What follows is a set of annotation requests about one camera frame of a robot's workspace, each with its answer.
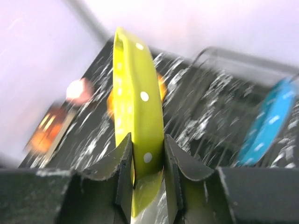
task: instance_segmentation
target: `metal wire rack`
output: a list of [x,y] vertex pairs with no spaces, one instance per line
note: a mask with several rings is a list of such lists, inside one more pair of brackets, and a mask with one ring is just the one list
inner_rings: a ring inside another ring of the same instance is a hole
[[[171,100],[166,97],[164,103],[165,132],[209,167],[231,166],[271,84],[260,84],[250,74],[240,77],[232,69],[222,69],[215,58],[198,63],[201,57],[178,72],[183,74],[169,93]],[[283,66],[281,70],[287,71],[286,75],[295,71]],[[275,82],[281,77],[271,78]],[[270,166],[283,147],[275,146],[275,153],[265,156],[258,166]]]

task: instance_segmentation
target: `white dot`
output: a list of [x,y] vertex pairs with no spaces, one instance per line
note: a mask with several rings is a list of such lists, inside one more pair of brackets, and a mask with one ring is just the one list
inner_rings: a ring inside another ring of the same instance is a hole
[[269,124],[273,124],[275,121],[277,121],[277,120],[279,120],[280,119],[280,116],[279,115],[276,115],[276,116],[274,116],[273,118],[271,118],[270,120],[269,120]]
[[116,121],[116,127],[120,127],[121,126],[121,118],[118,118]]
[[119,89],[117,90],[117,94],[120,96],[120,95],[121,95],[121,92],[122,92],[122,89],[119,88]]
[[121,70],[121,68],[122,68],[122,63],[121,63],[121,62],[118,62],[118,63],[117,63],[117,69],[118,69],[118,70]]
[[261,147],[263,147],[263,146],[264,146],[263,143],[258,144],[258,146],[254,149],[254,151],[256,152],[256,151],[260,150]]
[[256,129],[252,130],[249,135],[253,135],[256,132]]
[[137,47],[139,50],[143,50],[143,46],[142,46],[140,43],[136,43],[136,47]]
[[153,156],[151,155],[151,153],[146,153],[146,154],[144,154],[143,160],[145,163],[149,163],[152,158],[153,158]]
[[143,100],[143,101],[148,101],[149,100],[149,95],[146,93],[146,92],[141,92],[140,93],[140,97],[141,97],[141,99]]

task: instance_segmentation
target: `blurry orange object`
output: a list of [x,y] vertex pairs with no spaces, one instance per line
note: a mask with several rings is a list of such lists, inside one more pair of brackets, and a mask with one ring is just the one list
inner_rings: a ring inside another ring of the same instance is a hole
[[91,82],[82,78],[73,81],[66,89],[66,101],[74,105],[82,105],[87,103],[93,97],[93,85]]
[[[163,76],[161,76],[159,73],[157,73],[158,75],[158,81],[159,81],[159,90],[160,90],[160,96],[161,96],[161,101],[164,101],[164,98],[166,96],[167,93],[167,88],[166,85],[164,83],[164,79]],[[107,112],[109,117],[114,120],[114,97],[113,97],[113,89],[111,90],[109,97],[107,99]]]

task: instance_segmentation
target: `speckled black surface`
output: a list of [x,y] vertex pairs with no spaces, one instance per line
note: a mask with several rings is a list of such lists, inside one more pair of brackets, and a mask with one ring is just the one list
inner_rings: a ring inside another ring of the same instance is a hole
[[[114,124],[106,113],[106,101],[112,89],[112,51],[110,40],[84,74],[96,92],[91,102],[78,109],[77,117],[47,167],[83,170],[115,148]],[[163,104],[165,133],[212,168],[231,165],[269,90],[238,80],[226,71],[197,70],[190,67],[188,61],[167,53],[153,51],[152,55],[168,89]],[[274,145],[271,159],[259,166],[295,167],[298,164],[294,150],[298,108],[297,103],[286,125],[288,128]],[[28,156],[22,166],[42,167],[36,156]]]

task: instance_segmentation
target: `polka dot plate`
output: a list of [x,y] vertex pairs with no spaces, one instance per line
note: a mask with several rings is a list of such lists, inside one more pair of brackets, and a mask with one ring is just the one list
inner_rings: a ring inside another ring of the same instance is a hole
[[297,95],[290,78],[279,81],[268,93],[249,129],[237,157],[237,166],[254,166],[269,150],[285,125]]

